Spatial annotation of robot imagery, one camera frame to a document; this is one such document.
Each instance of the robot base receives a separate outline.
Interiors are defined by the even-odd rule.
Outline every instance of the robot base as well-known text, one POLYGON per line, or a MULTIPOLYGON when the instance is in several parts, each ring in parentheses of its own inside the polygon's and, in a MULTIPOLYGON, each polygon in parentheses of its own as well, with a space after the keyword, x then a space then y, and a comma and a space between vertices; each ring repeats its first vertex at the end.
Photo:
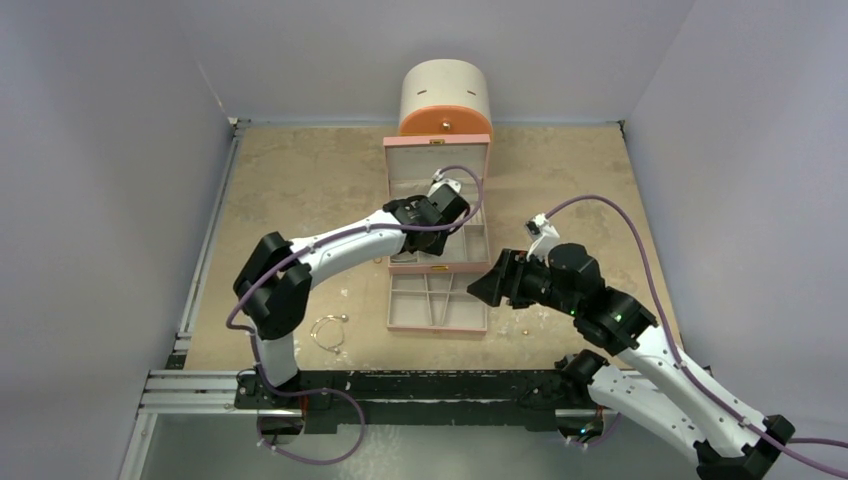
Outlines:
MULTIPOLYGON (((298 397, 268 392, 252 372, 240 375, 238 384, 236 409, 299 408, 298 397)), ((302 370, 279 389, 317 388, 348 393, 374 425, 508 425, 579 436, 597 420, 597 405, 585 389, 559 370, 302 370)), ((310 395, 303 415, 304 433, 335 433, 340 424, 359 423, 350 402, 332 394, 310 395)))

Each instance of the cable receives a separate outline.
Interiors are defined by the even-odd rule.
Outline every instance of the cable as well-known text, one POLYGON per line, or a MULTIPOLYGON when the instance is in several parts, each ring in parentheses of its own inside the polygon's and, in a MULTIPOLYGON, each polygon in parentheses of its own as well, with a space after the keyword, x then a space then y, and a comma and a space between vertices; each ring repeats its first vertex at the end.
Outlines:
MULTIPOLYGON (((627 215, 627 213, 621 207, 619 207, 612 200, 610 200, 606 197, 602 197, 600 195, 594 195, 594 194, 579 195, 577 197, 574 197, 572 199, 569 199, 569 200, 566 200, 566 201, 560 203, 559 205, 557 205, 556 207, 551 209, 548 213, 546 213, 545 216, 547 218, 551 218, 554 215, 556 215, 563 208, 565 208, 565 207, 567 207, 571 204, 583 201, 583 200, 597 200, 599 202, 603 202, 603 203, 607 204, 608 206, 612 207, 616 212, 618 212, 618 214, 621 216, 621 218, 623 218, 624 221, 627 223, 627 226, 630 227, 630 232, 633 233, 633 238, 636 240, 636 246, 639 247, 639 255, 642 257, 642 265, 645 267, 645 276, 648 279, 648 288, 651 291, 651 298, 654 300, 654 304, 656 304, 656 306, 657 306, 657 313, 660 316, 660 323, 662 324, 663 332, 665 333, 666 341, 667 341, 668 346, 669 346, 669 351, 671 351, 671 354, 674 357, 674 360, 677 362, 677 364, 680 365, 680 370, 683 372, 683 374, 686 376, 686 378, 688 378, 689 381, 692 382, 692 384, 698 390, 701 391, 701 393, 706 395, 707 398, 712 400, 716 405, 720 406, 728 414, 730 414, 733 418, 735 418, 737 422, 740 422, 740 423, 744 424, 745 426, 747 426, 748 429, 750 429, 752 432, 759 435, 760 438, 762 438, 763 440, 765 440, 766 442, 771 444, 773 447, 778 449, 780 452, 785 453, 789 457, 792 457, 795 460, 798 460, 799 462, 801 462, 801 463, 803 463, 807 466, 813 467, 816 470, 819 470, 819 471, 822 471, 824 473, 833 475, 834 477, 848 479, 848 471, 829 467, 829 466, 824 465, 822 463, 819 463, 819 462, 817 462, 817 461, 815 461, 815 460, 813 460, 809 457, 801 455, 800 453, 797 453, 794 450, 787 448, 786 446, 782 445, 780 442, 775 440, 771 435, 768 435, 766 432, 764 432, 761 428, 750 423, 750 421, 748 421, 739 412, 734 410, 733 407, 730 406, 727 402, 723 401, 721 398, 719 398, 717 395, 715 395, 713 392, 711 392, 710 389, 707 388, 703 383, 701 383, 698 380, 698 378, 695 377, 695 375, 692 373, 692 371, 689 370, 689 367, 687 367, 685 365, 685 362, 683 362, 683 358, 680 356, 680 350, 678 349, 677 343, 674 341, 674 335, 671 332, 671 324, 669 323, 668 317, 665 314, 665 310, 663 309, 662 304, 660 303, 659 295, 657 294, 657 287, 656 287, 656 285, 654 285, 654 276, 651 273, 651 265, 648 262, 648 255, 645 252, 645 244, 642 242, 642 238, 639 236, 639 232, 636 230, 636 225, 633 224, 633 220, 630 219, 630 217, 627 215)), ((825 445, 836 444, 835 446, 839 446, 839 447, 843 447, 844 446, 843 444, 845 444, 845 442, 840 442, 838 440, 827 440, 827 439, 806 439, 806 440, 815 440, 815 442, 809 441, 809 442, 805 442, 805 443, 816 443, 816 444, 825 444, 825 445)))
MULTIPOLYGON (((369 229, 378 229, 378 230, 379 229, 389 229, 389 230, 400 230, 400 231, 403 231, 403 232, 439 232, 439 231, 442 231, 442 230, 451 230, 453 228, 461 227, 468 220, 473 218, 474 215, 476 215, 478 211, 480 211, 480 206, 483 204, 483 183, 480 180, 480 177, 477 176, 477 174, 475 174, 470 168, 465 167, 463 165, 450 165, 448 167, 444 167, 444 168, 440 169, 439 172, 444 173, 444 172, 447 172, 449 170, 462 170, 462 171, 464 171, 465 173, 467 173, 468 175, 471 176, 471 178, 474 180, 475 186, 477 187, 477 203, 474 204, 474 207, 471 209, 471 211, 467 215, 460 218, 459 220, 457 220, 453 223, 447 224, 447 225, 437 225, 437 226, 433 226, 433 227, 422 227, 422 226, 417 226, 417 225, 398 225, 398 224, 391 224, 391 223, 375 223, 375 224, 370 225, 370 227, 365 226, 365 225, 359 226, 359 227, 352 227, 352 228, 349 228, 347 230, 342 230, 340 232, 336 232, 332 235, 328 235, 328 236, 326 236, 326 237, 324 237, 320 240, 317 240, 315 242, 315 244, 312 245, 312 248, 313 249, 320 248, 320 247, 326 245, 327 243, 333 242, 333 241, 338 240, 340 238, 344 238, 344 237, 347 237, 349 235, 353 235, 353 234, 356 234, 356 233, 359 233, 359 232, 365 232, 365 231, 368 231, 369 229)), ((250 336, 250 347, 251 347, 251 350, 253 351, 253 360, 255 362, 256 372, 259 374, 259 378, 262 379, 262 383, 265 385, 265 388, 269 392, 271 392, 275 395, 278 395, 278 396, 282 396, 282 397, 303 397, 303 396, 306 396, 306 395, 313 395, 313 394, 316 394, 316 393, 333 394, 333 395, 338 395, 338 396, 342 397, 343 399, 350 402, 351 405, 353 405, 353 408, 356 409, 356 414, 359 416, 359 424, 361 426, 361 428, 359 430, 359 436, 357 437, 356 442, 353 444, 353 446, 350 448, 350 450, 348 450, 347 452, 345 452, 344 454, 342 454, 338 457, 331 458, 331 459, 328 459, 328 460, 316 460, 316 459, 312 459, 312 458, 307 458, 307 457, 300 456, 296 453, 292 453, 292 452, 283 450, 281 448, 277 448, 276 445, 272 445, 267 440, 265 440, 265 438, 262 436, 262 429, 261 429, 260 422, 257 422, 257 432, 259 434, 259 442, 257 443, 258 446, 264 446, 265 448, 268 448, 272 452, 279 453, 281 455, 284 455, 284 456, 291 458, 292 460, 296 460, 298 462, 307 463, 307 464, 310 464, 310 465, 332 465, 334 463, 338 463, 338 462, 341 462, 341 461, 349 458, 351 455, 354 454, 354 452, 356 452, 356 450, 362 444, 362 440, 363 440, 363 438, 365 438, 365 425, 366 425, 366 423, 365 423, 365 413, 362 411, 362 406, 360 406, 359 403, 349 394, 347 394, 347 393, 345 393, 341 390, 336 390, 336 389, 332 389, 332 388, 315 388, 315 389, 311 389, 311 390, 301 390, 299 392, 284 392, 282 390, 278 390, 277 388, 274 388, 274 386, 268 380, 268 376, 265 373, 265 367, 262 365, 262 363, 260 362, 260 359, 259 359, 259 348, 258 348, 258 345, 256 343, 256 341, 257 341, 256 340, 256 330, 254 330, 253 327, 248 326, 248 325, 236 325, 234 323, 236 316, 244 308, 245 304, 250 299, 250 297, 252 297, 253 294, 256 293, 256 290, 258 290, 260 287, 262 287, 262 285, 264 285, 265 282, 268 281, 268 279, 270 279, 271 277, 273 277, 277 273, 279 273, 281 270, 283 270, 286 267, 286 265, 293 262, 295 259, 299 258, 301 255, 304 255, 305 253, 307 253, 309 251, 310 251, 310 247, 304 247, 304 248, 292 253, 291 255, 289 255, 286 258, 284 258, 283 260, 281 260, 278 264, 271 267, 261 277, 259 277, 259 279, 256 280, 256 282, 253 285, 251 285, 251 287, 244 293, 244 295, 242 295, 241 298, 239 298, 235 307, 233 307, 230 314, 227 315, 226 325, 227 325, 227 328, 230 329, 230 330, 241 330, 241 331, 247 332, 248 335, 250 336)))
POLYGON ((848 448, 848 442, 842 440, 831 440, 829 438, 792 438, 789 443, 807 444, 807 445, 828 445, 831 447, 848 448))

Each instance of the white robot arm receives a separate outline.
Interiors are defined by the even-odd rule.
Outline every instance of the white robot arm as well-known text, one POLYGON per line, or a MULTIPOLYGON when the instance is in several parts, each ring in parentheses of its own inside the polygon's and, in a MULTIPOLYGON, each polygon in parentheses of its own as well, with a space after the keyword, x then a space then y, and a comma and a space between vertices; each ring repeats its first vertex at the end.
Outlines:
POLYGON ((264 236, 233 284, 247 298, 243 311, 256 332, 260 362, 268 381, 279 386, 297 372, 293 331, 303 320, 309 292, 324 280, 374 258, 423 251, 441 255, 454 223, 470 206, 459 194, 460 183, 439 171, 427 195, 392 200, 353 224, 320 235, 285 240, 277 233, 264 236), (282 275, 260 278, 292 257, 282 275))
POLYGON ((783 417, 766 417, 745 404, 692 361, 678 346, 680 361, 654 315, 630 295, 606 285, 585 247, 560 244, 545 214, 526 223, 528 251, 504 249, 496 266, 468 287, 492 307, 506 297, 512 308, 538 303, 574 317, 583 337, 639 371, 634 382, 607 360, 584 350, 564 369, 599 405, 613 408, 670 443, 702 479, 759 479, 779 451, 748 425, 782 444, 794 434, 783 417), (683 367, 713 395, 732 405, 737 421, 684 374, 683 367))

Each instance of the black base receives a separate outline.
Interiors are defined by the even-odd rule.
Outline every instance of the black base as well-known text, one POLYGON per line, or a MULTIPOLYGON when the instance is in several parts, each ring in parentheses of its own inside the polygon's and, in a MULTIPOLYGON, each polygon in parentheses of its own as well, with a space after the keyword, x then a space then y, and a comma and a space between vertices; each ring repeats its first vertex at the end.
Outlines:
MULTIPOLYGON (((783 416, 773 415, 766 417, 766 433, 786 445, 795 434, 795 427, 783 416)), ((723 458, 709 441, 695 442, 695 451, 701 480, 760 480, 780 456, 780 451, 763 439, 753 447, 745 447, 743 457, 723 458)))
MULTIPOLYGON (((248 372, 239 377, 245 393, 237 409, 300 408, 296 397, 267 392, 248 372)), ((373 425, 522 426, 529 431, 578 434, 594 419, 585 387, 564 381, 558 370, 483 371, 301 371, 286 391, 333 388, 350 394, 373 425), (556 410, 586 409, 587 416, 560 416, 556 410)), ((338 395, 310 395, 304 433, 335 433, 340 424, 358 424, 356 410, 338 395)))

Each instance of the white wall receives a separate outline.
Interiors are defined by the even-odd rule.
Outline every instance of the white wall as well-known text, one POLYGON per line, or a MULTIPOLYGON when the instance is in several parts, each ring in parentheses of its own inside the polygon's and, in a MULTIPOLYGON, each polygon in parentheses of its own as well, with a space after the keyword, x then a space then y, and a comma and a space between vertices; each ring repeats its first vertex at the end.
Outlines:
POLYGON ((397 121, 403 76, 461 58, 500 121, 616 121, 636 105, 693 0, 179 0, 228 115, 397 121))
POLYGON ((118 474, 229 126, 166 2, 4 2, 0 478, 118 474))
POLYGON ((627 129, 687 349, 799 434, 842 439, 845 45, 844 2, 698 1, 627 129))

